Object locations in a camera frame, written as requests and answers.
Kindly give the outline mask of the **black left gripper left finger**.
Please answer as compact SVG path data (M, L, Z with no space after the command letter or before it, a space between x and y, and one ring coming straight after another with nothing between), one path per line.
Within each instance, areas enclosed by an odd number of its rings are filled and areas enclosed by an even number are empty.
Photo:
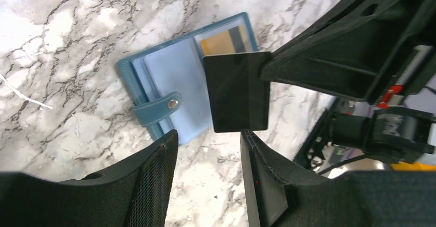
M1 226L164 226L178 134L80 180L1 173Z

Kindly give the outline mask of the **gold credit card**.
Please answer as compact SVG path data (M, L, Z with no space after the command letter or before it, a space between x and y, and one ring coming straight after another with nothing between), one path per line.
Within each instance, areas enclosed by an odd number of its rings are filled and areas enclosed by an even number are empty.
M232 27L199 41L203 55L233 54L252 51L243 25Z

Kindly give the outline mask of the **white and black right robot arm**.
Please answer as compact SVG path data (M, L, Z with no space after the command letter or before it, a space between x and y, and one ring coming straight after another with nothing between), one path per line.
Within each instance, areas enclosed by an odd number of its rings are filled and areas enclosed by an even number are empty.
M375 107L337 115L322 134L384 163L429 156L435 117L405 109L435 75L435 0L341 0L273 53L261 79Z

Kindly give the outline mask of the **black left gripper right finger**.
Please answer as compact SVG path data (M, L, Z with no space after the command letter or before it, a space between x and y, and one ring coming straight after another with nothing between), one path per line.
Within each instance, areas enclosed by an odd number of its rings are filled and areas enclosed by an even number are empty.
M241 131L250 226L435 226L435 172L350 171L329 179Z

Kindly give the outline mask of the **blue leather card holder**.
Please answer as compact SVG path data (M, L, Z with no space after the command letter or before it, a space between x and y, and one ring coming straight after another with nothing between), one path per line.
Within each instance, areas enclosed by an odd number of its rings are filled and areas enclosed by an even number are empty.
M252 51L258 51L247 12L196 29L117 62L142 127L157 140L176 130L186 144L212 125L203 55L199 41L243 25Z

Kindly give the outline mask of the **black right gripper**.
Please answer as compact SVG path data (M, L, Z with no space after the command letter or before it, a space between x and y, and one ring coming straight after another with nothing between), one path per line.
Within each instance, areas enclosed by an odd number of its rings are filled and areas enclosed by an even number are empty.
M341 0L276 50L261 79L380 108L435 74L435 0Z

